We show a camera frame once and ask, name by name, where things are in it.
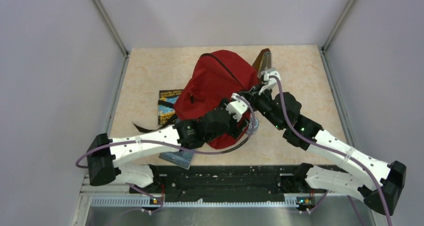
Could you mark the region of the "red student backpack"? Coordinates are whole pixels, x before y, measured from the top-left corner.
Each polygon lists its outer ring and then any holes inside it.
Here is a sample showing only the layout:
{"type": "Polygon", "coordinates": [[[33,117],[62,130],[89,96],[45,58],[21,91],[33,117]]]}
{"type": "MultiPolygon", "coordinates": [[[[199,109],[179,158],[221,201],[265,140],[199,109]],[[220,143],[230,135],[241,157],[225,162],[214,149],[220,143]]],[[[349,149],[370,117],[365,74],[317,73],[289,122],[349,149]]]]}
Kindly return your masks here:
{"type": "Polygon", "coordinates": [[[238,54],[227,50],[202,54],[173,105],[175,116],[161,127],[188,120],[201,126],[205,138],[200,144],[207,143],[214,149],[233,146],[241,137],[234,139],[227,134],[230,116],[225,117],[226,105],[232,93],[247,91],[257,83],[255,69],[238,54]]]}

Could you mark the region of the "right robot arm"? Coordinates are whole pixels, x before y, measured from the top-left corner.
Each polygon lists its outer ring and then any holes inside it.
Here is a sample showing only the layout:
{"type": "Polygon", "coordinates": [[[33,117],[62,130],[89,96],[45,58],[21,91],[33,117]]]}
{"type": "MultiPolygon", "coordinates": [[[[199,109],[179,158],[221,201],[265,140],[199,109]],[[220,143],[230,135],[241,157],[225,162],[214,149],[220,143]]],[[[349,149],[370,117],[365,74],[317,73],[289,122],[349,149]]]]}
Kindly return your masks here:
{"type": "Polygon", "coordinates": [[[259,85],[238,93],[260,112],[292,146],[318,154],[341,168],[342,172],[302,164],[293,178],[296,190],[332,190],[359,199],[371,210],[393,215],[406,182],[407,167],[366,155],[331,135],[319,123],[301,114],[302,105],[289,92],[275,97],[259,85]]]}

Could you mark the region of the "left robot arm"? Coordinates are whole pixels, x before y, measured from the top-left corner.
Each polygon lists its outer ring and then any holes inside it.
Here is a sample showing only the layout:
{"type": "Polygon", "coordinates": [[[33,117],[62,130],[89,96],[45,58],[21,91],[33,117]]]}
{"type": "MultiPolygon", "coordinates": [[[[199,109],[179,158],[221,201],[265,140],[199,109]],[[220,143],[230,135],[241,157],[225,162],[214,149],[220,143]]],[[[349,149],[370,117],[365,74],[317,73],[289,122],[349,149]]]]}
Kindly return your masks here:
{"type": "Polygon", "coordinates": [[[250,103],[237,94],[233,101],[223,103],[198,119],[181,120],[149,133],[126,138],[97,135],[84,157],[87,159],[89,184],[103,186],[113,182],[129,183],[155,192],[160,179],[149,165],[135,165],[133,160],[166,152],[199,153],[205,143],[233,133],[242,133],[249,125],[250,103]]]}

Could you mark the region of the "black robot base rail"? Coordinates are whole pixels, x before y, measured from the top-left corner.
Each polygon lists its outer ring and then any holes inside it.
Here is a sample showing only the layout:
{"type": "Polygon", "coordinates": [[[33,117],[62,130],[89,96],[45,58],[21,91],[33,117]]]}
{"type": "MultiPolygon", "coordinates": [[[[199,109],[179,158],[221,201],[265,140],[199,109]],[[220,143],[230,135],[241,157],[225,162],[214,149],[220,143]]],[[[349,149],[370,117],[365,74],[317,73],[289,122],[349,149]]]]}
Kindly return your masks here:
{"type": "Polygon", "coordinates": [[[282,202],[290,193],[323,193],[294,173],[296,165],[152,166],[153,183],[142,188],[165,202],[282,202]]]}

